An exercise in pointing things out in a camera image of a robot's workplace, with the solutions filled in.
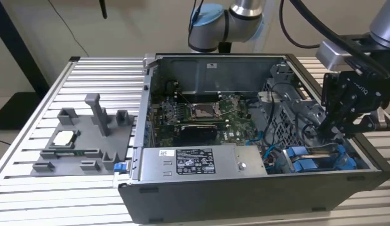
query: open computer tower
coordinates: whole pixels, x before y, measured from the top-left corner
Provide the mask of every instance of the open computer tower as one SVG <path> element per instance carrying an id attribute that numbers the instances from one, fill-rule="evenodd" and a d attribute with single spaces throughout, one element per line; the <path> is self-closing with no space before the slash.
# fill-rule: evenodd
<path id="1" fill-rule="evenodd" d="M 135 223 L 334 209 L 390 178 L 362 134 L 322 138 L 321 86 L 293 55 L 157 54 L 129 180 Z"/>

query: slotted aluminum surface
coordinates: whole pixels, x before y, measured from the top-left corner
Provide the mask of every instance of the slotted aluminum surface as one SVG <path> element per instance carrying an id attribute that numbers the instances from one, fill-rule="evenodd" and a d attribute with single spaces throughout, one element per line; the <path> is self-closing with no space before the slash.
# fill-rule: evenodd
<path id="1" fill-rule="evenodd" d="M 324 74 L 328 72 L 322 64 L 313 57 L 301 57 L 300 60 L 322 83 Z M 78 114 L 90 114 L 89 106 L 83 102 L 85 95 L 89 92 L 99 92 L 101 104 L 107 108 L 109 113 L 114 113 L 117 109 L 127 109 L 137 115 L 142 82 L 141 58 L 82 58 L 78 63 L 69 63 L 47 98 L 0 161 L 0 226 L 135 225 L 118 191 L 113 188 L 113 176 L 33 178 L 30 173 L 33 162 L 39 158 L 39 150 L 45 148 L 58 124 L 59 109 L 75 107 Z M 366 136 L 390 162 L 390 132 L 373 132 Z M 390 180 L 377 190 L 353 195 L 330 212 L 171 225 L 270 224 L 276 226 L 390 225 Z"/>

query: green circuit board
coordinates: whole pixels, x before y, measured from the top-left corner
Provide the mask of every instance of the green circuit board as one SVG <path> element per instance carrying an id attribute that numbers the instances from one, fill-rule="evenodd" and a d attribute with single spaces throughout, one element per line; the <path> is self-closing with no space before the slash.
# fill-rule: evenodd
<path id="1" fill-rule="evenodd" d="M 175 103 L 165 99 L 157 105 L 154 115 L 155 143 L 158 147 L 177 144 L 179 127 L 185 125 L 214 125 L 218 127 L 216 140 L 199 145 L 246 145 L 250 139 L 258 138 L 258 131 L 249 114 L 246 101 L 240 96 L 224 95 L 216 103 Z"/>

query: motherboard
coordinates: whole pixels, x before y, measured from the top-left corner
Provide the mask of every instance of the motherboard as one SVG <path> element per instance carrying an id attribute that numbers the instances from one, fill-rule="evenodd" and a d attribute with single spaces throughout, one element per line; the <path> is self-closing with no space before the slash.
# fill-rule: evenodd
<path id="1" fill-rule="evenodd" d="M 177 93 L 153 104 L 155 147 L 261 143 L 246 99 L 237 94 Z"/>

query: white label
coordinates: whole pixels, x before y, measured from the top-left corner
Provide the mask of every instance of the white label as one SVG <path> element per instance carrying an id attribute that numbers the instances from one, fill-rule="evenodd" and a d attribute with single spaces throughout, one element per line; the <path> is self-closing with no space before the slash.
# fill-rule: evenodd
<path id="1" fill-rule="evenodd" d="M 161 157 L 174 157 L 175 150 L 161 150 L 158 155 Z"/>
<path id="2" fill-rule="evenodd" d="M 210 64 L 208 64 L 208 68 L 210 69 L 210 68 L 218 68 L 218 64 L 217 63 L 210 63 Z"/>

